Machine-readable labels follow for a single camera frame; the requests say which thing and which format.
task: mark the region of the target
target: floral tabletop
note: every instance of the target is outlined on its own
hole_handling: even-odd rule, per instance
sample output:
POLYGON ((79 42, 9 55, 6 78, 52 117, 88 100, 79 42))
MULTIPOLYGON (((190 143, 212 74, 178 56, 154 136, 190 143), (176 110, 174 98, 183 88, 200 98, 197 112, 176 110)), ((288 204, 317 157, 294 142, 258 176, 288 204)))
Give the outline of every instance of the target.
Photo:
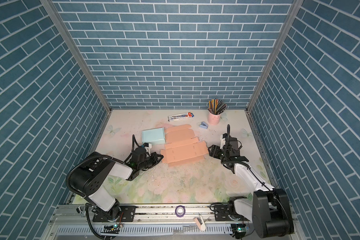
MULTIPOLYGON (((243 144, 241 156, 250 160, 256 170, 269 182, 268 175, 253 138, 244 110, 227 110, 221 115, 220 123, 200 128, 202 121, 207 122, 207 110, 192 110, 193 118, 168 122, 168 116, 186 112, 185 110, 114 110, 103 132, 96 151, 124 160, 132 147, 132 134, 141 143, 141 131, 158 127, 172 127, 190 124, 200 141, 207 147, 220 145, 220 135, 231 126, 231 136, 243 144)), ((151 152, 160 153, 163 145, 154 145, 151 152)), ((209 203, 226 202, 229 197, 244 195, 252 198, 249 187, 220 164, 220 160, 205 155, 205 160, 168 167, 160 162, 157 166, 140 175, 133 181, 108 176, 104 182, 109 193, 122 204, 153 203, 209 203)), ((83 204, 84 199, 76 196, 73 204, 83 204)))

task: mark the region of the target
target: mint green box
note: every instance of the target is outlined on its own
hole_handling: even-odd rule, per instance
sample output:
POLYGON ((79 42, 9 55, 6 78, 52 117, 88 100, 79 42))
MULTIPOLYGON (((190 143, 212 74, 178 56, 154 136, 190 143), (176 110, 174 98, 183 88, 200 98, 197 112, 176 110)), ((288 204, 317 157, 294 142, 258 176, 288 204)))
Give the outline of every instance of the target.
POLYGON ((164 144, 165 135, 164 128, 154 128, 149 130, 143 130, 141 132, 143 143, 150 143, 152 145, 164 144))

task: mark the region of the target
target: bunch of pencils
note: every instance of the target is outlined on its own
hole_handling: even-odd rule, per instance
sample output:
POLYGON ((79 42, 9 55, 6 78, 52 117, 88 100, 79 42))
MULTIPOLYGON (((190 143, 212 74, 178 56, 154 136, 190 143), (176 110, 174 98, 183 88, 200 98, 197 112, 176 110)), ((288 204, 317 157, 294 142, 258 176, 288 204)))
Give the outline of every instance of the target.
POLYGON ((219 115, 224 112, 227 108, 227 105, 221 99, 211 99, 209 100, 208 111, 214 115, 219 115))

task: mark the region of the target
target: roll of tape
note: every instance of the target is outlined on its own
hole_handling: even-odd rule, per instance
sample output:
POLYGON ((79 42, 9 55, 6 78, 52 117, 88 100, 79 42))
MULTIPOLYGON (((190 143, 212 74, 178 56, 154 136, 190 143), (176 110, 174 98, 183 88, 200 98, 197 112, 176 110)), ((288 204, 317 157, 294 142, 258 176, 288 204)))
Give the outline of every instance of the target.
POLYGON ((182 217, 185 215, 185 207, 182 205, 178 205, 175 209, 175 214, 178 217, 182 217))

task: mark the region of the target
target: black mounting plate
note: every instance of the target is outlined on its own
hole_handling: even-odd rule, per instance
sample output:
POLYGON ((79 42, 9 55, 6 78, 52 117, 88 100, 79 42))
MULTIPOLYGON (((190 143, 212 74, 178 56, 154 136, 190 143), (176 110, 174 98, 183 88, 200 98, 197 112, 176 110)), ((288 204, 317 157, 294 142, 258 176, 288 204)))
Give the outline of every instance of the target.
MULTIPOLYGON (((121 222, 133 222, 135 217, 136 206, 120 206, 121 222)), ((106 218, 103 218, 100 214, 93 216, 93 222, 108 222, 106 218)))
MULTIPOLYGON (((232 221, 228 214, 228 206, 226 205, 214 205, 213 210, 215 212, 215 221, 224 222, 232 221)), ((244 217, 240 217, 237 221, 243 221, 244 217)))

